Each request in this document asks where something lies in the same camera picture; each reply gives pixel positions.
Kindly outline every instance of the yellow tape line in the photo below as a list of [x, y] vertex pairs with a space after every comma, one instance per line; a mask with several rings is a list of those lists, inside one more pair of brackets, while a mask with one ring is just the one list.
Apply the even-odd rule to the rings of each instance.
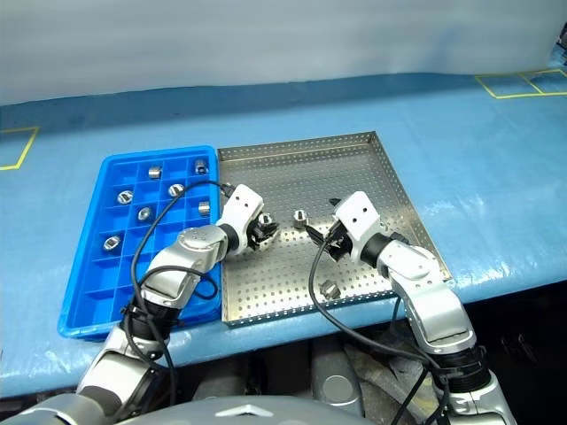
[[10, 166], [0, 166], [0, 171], [17, 170], [21, 167], [22, 163], [24, 162], [24, 159], [26, 159], [26, 155], [29, 152], [29, 149], [32, 147], [32, 144], [34, 144], [34, 140], [35, 137], [37, 136], [37, 133], [39, 133], [39, 127], [35, 126], [35, 127], [7, 128], [6, 130], [0, 130], [0, 134], [3, 135], [9, 133], [18, 133], [21, 131], [31, 131], [32, 135], [29, 137], [29, 140], [27, 141], [24, 150], [19, 155], [18, 162]]
[[[481, 75], [475, 75], [475, 80], [478, 81], [478, 83], [485, 88], [486, 92], [488, 92], [488, 94], [492, 97], [494, 97], [495, 99], [501, 100], [501, 99], [518, 99], [520, 97], [550, 97], [550, 96], [567, 96], [567, 91], [543, 91], [542, 89], [540, 89], [536, 84], [534, 84], [532, 81], [528, 80], [528, 78], [526, 77], [526, 75], [531, 75], [531, 74], [535, 74], [535, 73], [559, 73], [561, 74], [563, 77], [567, 78], [567, 73], [565, 73], [565, 71], [561, 68], [556, 68], [556, 69], [543, 69], [541, 71], [531, 71], [528, 73], [486, 73], [486, 74], [481, 74]], [[532, 86], [537, 93], [516, 93], [515, 95], [497, 95], [496, 93], [494, 93], [489, 87], [488, 85], [486, 85], [482, 79], [485, 77], [519, 77], [522, 80], [524, 80], [525, 82], [527, 82], [530, 86]]]

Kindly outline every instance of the blue table surface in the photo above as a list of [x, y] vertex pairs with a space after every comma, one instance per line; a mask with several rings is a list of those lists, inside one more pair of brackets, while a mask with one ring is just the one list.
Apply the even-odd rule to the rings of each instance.
[[[503, 89], [521, 89], [514, 84]], [[567, 278], [566, 96], [498, 100], [473, 76], [404, 74], [77, 97], [0, 113], [1, 129], [40, 127], [21, 168], [0, 171], [2, 397], [75, 385], [100, 348], [56, 327], [98, 168], [118, 152], [376, 130], [464, 302]], [[392, 301], [334, 313], [369, 325], [389, 319]], [[318, 313], [242, 328], [215, 321], [175, 332], [170, 346], [181, 365], [334, 330]]]

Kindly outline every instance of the stainless steel tray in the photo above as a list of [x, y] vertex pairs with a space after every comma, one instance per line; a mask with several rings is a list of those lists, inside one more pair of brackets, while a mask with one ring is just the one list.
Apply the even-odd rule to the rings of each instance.
[[[326, 233], [332, 224], [332, 197], [364, 190], [390, 232], [401, 233], [440, 259], [375, 132], [219, 152], [221, 180], [244, 183], [260, 193], [264, 211], [281, 226], [278, 239], [264, 251], [248, 251], [225, 261], [222, 319], [230, 325], [273, 320], [313, 308], [307, 277], [316, 247], [305, 231], [292, 226], [292, 215], [304, 209], [309, 224]], [[444, 277], [450, 278], [440, 262]], [[323, 256], [317, 270], [315, 285], [325, 279], [338, 283], [341, 299], [332, 305], [392, 294], [391, 284], [376, 270], [354, 264], [348, 257], [334, 263]]]

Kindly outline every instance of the white wall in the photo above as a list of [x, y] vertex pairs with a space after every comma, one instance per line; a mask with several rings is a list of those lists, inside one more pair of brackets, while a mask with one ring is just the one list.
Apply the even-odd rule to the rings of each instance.
[[535, 69], [566, 20], [566, 0], [1, 0], [0, 104]]

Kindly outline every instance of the metal nut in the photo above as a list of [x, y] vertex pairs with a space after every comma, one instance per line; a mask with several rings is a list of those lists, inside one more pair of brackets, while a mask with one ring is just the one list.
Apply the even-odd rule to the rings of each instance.
[[121, 240], [122, 239], [118, 235], [110, 236], [105, 240], [105, 243], [103, 244], [103, 250], [105, 250], [106, 252], [112, 251], [114, 248], [120, 245]]
[[329, 279], [319, 285], [319, 291], [327, 300], [340, 298], [340, 289]]
[[209, 204], [209, 201], [202, 201], [198, 203], [198, 213], [203, 216], [211, 213], [211, 205]]
[[183, 192], [184, 189], [185, 188], [183, 187], [183, 185], [181, 183], [176, 183], [176, 184], [172, 184], [171, 186], [169, 186], [167, 193], [169, 194], [170, 197], [176, 197], [181, 192]]
[[123, 190], [121, 193], [118, 194], [116, 200], [121, 205], [126, 205], [132, 202], [132, 198], [134, 197], [134, 192], [132, 190]]
[[144, 208], [140, 209], [140, 211], [138, 211], [138, 221], [146, 221], [150, 219], [152, 215], [153, 211], [151, 210], [151, 208], [149, 206], [145, 206]]
[[207, 174], [209, 172], [204, 159], [195, 159], [195, 174]]
[[158, 180], [161, 178], [161, 167], [160, 166], [151, 166], [148, 170], [148, 176], [152, 180]]
[[303, 210], [296, 210], [293, 213], [293, 227], [297, 230], [304, 229], [306, 225], [309, 224], [309, 219], [307, 218], [307, 213]]
[[269, 212], [263, 212], [258, 216], [258, 223], [260, 223], [261, 227], [265, 227], [268, 224], [272, 224], [273, 222], [274, 220], [272, 219], [272, 216], [269, 214]]

